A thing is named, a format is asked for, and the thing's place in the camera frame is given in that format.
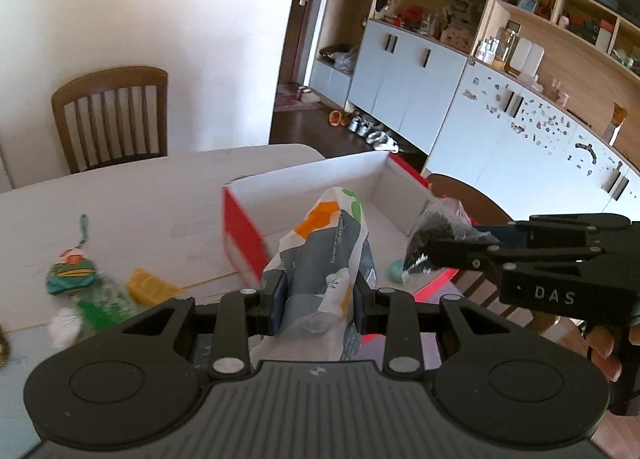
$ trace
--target doormat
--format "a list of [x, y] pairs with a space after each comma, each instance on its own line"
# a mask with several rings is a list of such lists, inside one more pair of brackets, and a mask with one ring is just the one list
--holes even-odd
[[282, 113], [287, 111], [310, 111], [324, 109], [322, 102], [305, 103], [298, 100], [297, 84], [279, 84], [276, 89], [276, 100], [273, 112]]

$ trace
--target table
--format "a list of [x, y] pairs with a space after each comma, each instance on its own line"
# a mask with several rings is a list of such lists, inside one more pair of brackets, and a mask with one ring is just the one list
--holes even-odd
[[207, 303], [241, 282], [222, 247], [222, 186], [322, 160], [302, 145], [241, 147], [92, 170], [0, 195], [0, 324], [13, 346], [0, 369], [0, 457], [37, 442], [22, 405], [29, 372], [56, 352], [46, 324], [64, 304], [47, 295], [58, 255], [79, 242], [98, 267], [126, 281], [143, 267]]

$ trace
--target chair backrest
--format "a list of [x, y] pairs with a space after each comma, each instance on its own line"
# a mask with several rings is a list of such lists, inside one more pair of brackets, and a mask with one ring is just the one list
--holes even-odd
[[69, 170], [166, 156], [167, 81], [162, 69], [129, 66], [60, 87], [51, 105]]
[[[442, 174], [427, 176], [431, 193], [436, 197], [458, 199], [469, 217], [481, 225], [505, 225], [511, 218], [495, 202], [479, 190], [458, 179]], [[538, 334], [545, 333], [559, 317], [551, 314], [529, 311], [514, 305], [504, 305], [498, 301], [500, 295], [495, 284], [479, 271], [459, 271], [452, 279], [457, 289], [466, 296], [509, 320], [523, 325]]]

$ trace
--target cardboard box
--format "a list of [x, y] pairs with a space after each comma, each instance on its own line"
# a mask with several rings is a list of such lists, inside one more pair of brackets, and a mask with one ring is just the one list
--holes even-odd
[[[260, 287], [262, 270], [280, 238], [302, 221], [322, 192], [355, 192], [369, 227], [376, 287], [398, 287], [386, 276], [404, 259], [409, 234], [428, 201], [427, 181], [398, 156], [366, 152], [239, 179], [223, 189], [225, 251], [246, 285]], [[440, 273], [425, 275], [422, 285]]]

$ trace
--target human hand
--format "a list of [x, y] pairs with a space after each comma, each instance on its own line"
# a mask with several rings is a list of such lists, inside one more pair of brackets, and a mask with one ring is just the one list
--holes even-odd
[[[586, 340], [593, 348], [591, 362], [602, 371], [608, 381], [618, 381], [622, 364], [613, 354], [613, 347], [616, 344], [613, 334], [606, 328], [597, 326], [587, 335]], [[640, 324], [629, 329], [629, 341], [633, 345], [640, 345]]]

